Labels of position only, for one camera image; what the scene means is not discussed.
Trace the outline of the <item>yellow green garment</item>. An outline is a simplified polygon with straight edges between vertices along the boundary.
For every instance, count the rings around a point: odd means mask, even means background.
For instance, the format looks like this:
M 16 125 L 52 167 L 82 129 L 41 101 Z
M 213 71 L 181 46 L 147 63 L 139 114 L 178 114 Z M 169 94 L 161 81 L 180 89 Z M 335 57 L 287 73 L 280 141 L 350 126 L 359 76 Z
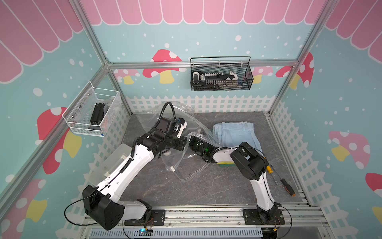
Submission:
M 217 162 L 217 165 L 220 165 L 220 166 L 231 166 L 231 165 L 235 165 L 235 163 L 231 162 L 231 161 L 223 161 L 223 162 Z

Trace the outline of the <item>clear plastic vacuum bag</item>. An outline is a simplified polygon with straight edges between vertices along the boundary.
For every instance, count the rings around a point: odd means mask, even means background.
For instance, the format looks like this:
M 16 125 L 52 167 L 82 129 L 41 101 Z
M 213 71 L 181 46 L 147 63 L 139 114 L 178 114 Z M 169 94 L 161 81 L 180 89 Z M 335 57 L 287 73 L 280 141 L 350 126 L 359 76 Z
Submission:
M 215 161 L 221 147 L 216 136 L 194 116 L 194 109 L 180 102 L 166 102 L 138 114 L 145 134 L 138 143 L 162 159 L 166 170 L 188 181 Z

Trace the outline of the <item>light blue garment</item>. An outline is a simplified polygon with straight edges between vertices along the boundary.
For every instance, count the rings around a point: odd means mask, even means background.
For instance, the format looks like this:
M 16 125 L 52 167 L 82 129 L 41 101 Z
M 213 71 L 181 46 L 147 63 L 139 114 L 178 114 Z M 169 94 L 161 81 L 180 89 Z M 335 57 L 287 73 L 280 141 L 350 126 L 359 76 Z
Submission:
M 213 126 L 213 134 L 222 146 L 235 147 L 242 142 L 248 143 L 254 149 L 263 152 L 261 144 L 251 122 L 222 122 Z

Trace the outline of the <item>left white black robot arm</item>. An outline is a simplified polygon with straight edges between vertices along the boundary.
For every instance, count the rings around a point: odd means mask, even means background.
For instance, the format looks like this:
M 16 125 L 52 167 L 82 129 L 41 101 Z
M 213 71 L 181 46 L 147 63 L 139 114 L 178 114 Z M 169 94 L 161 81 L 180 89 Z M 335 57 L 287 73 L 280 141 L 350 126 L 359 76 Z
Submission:
M 187 127 L 184 118 L 176 116 L 174 102 L 166 102 L 154 126 L 133 142 L 131 153 L 117 168 L 93 187 L 88 185 L 82 192 L 84 210 L 95 224 L 105 230 L 113 229 L 118 223 L 136 221 L 143 226 L 153 222 L 152 207 L 143 200 L 122 202 L 121 195 L 154 158 L 169 156 L 173 151 L 182 152 L 187 138 L 182 135 Z

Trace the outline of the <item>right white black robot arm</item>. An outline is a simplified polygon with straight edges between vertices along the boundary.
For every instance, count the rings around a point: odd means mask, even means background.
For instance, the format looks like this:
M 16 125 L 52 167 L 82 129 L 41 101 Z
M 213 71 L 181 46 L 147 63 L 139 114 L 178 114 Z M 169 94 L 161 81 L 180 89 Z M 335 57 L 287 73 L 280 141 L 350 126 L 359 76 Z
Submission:
M 189 148 L 207 163 L 235 165 L 252 185 L 260 219 L 265 222 L 276 217 L 279 204 L 274 200 L 267 180 L 271 168 L 260 150 L 247 142 L 233 147 L 218 147 L 196 136 L 191 137 Z

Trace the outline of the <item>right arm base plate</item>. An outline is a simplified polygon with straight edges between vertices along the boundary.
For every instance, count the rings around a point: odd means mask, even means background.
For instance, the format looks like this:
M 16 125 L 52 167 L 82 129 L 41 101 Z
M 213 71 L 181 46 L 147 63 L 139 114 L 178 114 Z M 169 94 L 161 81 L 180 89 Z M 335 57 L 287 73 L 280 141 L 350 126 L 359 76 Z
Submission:
M 272 219 L 266 219 L 265 216 L 260 216 L 257 209 L 243 209 L 243 218 L 245 225 L 270 225 L 270 226 L 281 226 L 285 224 L 285 219 L 282 211 L 278 209 Z

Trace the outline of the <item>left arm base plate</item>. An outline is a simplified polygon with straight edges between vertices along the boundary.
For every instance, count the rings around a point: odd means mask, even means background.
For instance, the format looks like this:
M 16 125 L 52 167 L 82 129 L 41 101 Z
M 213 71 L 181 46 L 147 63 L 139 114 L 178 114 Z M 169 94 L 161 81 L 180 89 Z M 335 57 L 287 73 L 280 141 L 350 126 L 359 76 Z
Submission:
M 164 226 L 166 211 L 165 210 L 148 210 L 141 219 L 126 220 L 125 226 Z

